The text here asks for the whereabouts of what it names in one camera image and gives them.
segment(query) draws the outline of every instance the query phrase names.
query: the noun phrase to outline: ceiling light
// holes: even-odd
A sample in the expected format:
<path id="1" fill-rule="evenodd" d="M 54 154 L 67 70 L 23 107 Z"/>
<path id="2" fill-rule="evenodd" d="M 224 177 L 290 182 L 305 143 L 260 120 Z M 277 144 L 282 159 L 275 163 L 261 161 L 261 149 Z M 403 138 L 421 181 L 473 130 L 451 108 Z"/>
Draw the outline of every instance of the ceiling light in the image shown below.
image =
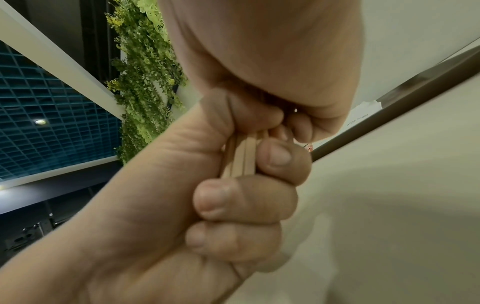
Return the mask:
<path id="1" fill-rule="evenodd" d="M 47 120 L 46 119 L 37 119 L 37 120 L 35 120 L 35 124 L 39 125 L 39 126 L 44 126 L 44 125 L 47 124 Z"/>

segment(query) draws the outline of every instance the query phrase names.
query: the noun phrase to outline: artificial plant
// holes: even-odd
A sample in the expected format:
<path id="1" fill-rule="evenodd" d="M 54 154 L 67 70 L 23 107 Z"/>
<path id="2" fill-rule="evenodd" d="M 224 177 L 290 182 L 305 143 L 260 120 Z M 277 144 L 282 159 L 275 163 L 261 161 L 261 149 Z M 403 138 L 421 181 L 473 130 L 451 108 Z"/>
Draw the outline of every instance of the artificial plant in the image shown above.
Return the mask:
<path id="1" fill-rule="evenodd" d="M 108 82 L 108 88 L 125 106 L 118 155 L 127 163 L 172 123 L 170 106 L 182 106 L 174 86 L 185 85 L 186 79 L 156 3 L 113 1 L 115 13 L 107 20 L 118 33 L 115 41 L 126 58 L 113 61 L 120 76 Z"/>

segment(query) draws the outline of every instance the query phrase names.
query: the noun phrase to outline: blue ceiling grid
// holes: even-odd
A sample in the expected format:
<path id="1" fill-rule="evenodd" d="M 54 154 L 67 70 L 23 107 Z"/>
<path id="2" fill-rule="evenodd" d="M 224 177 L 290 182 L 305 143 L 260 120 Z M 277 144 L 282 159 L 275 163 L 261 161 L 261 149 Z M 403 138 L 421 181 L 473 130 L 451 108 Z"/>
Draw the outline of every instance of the blue ceiling grid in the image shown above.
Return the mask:
<path id="1" fill-rule="evenodd" d="M 37 125 L 40 119 L 47 124 Z M 0 182 L 114 156 L 120 126 L 0 41 Z"/>

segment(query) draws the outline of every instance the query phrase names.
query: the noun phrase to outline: hand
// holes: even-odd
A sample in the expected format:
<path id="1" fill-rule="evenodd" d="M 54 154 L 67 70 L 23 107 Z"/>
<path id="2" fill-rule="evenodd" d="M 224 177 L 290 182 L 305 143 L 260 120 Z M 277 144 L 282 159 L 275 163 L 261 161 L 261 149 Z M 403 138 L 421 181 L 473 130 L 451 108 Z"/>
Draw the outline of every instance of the hand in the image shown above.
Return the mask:
<path id="1" fill-rule="evenodd" d="M 144 149 L 66 225 L 87 235 L 90 303 L 212 303 L 277 252 L 280 221 L 311 170 L 306 149 L 268 138 L 261 174 L 218 179 L 222 146 L 239 130 L 279 127 L 283 112 L 230 85 Z"/>
<path id="2" fill-rule="evenodd" d="M 293 103 L 285 124 L 305 143 L 335 134 L 345 122 L 363 54 L 360 0 L 159 4 L 179 61 L 204 94 L 241 79 Z"/>

